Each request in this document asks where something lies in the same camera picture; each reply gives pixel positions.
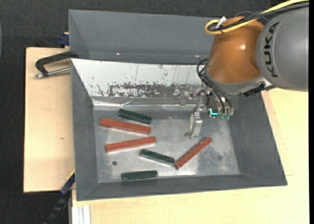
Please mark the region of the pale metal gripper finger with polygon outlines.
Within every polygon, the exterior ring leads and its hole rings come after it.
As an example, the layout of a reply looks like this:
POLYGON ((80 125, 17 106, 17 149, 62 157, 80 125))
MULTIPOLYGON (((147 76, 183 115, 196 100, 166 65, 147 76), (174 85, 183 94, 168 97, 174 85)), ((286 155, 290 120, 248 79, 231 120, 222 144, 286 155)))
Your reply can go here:
POLYGON ((191 132, 191 137, 199 137, 199 134, 201 132, 202 128, 202 119, 194 119, 193 126, 192 126, 192 132, 191 132))
POLYGON ((191 139, 193 137, 193 126, 195 121, 195 115, 190 114, 189 116, 189 122, 188 122, 188 131, 184 134, 186 139, 191 139))

